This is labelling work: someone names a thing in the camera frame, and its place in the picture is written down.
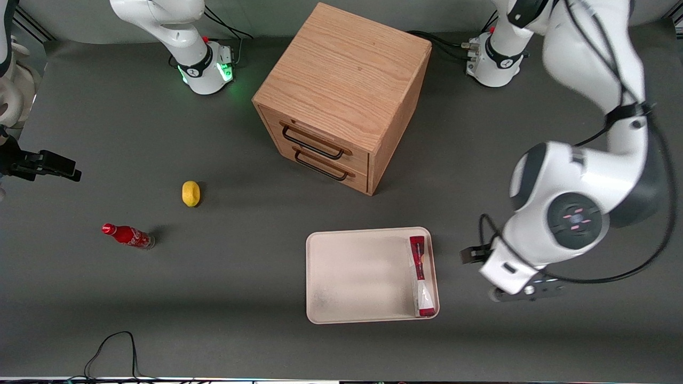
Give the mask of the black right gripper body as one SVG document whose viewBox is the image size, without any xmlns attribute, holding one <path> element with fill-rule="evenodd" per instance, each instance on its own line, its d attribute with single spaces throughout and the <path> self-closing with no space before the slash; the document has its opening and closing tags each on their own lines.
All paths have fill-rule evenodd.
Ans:
<svg viewBox="0 0 683 384">
<path fill-rule="evenodd" d="M 3 177 L 18 177 L 28 181 L 36 180 L 39 172 L 36 164 L 28 161 L 25 153 L 20 150 L 18 142 L 1 126 L 1 173 Z"/>
</svg>

